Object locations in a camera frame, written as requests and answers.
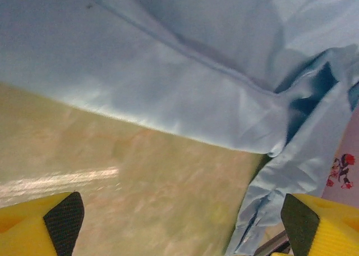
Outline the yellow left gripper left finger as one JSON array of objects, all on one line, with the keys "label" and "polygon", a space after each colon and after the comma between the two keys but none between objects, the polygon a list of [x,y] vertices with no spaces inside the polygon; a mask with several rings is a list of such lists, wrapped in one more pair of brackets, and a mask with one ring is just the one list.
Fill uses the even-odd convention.
[{"label": "yellow left gripper left finger", "polygon": [[72,255],[84,220],[77,191],[1,208],[1,255]]}]

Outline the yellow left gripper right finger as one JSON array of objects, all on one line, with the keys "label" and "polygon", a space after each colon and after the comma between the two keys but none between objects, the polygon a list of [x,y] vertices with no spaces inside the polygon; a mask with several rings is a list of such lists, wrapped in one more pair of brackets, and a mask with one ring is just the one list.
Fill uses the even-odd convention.
[{"label": "yellow left gripper right finger", "polygon": [[287,194],[280,213],[294,255],[358,255],[358,209]]}]

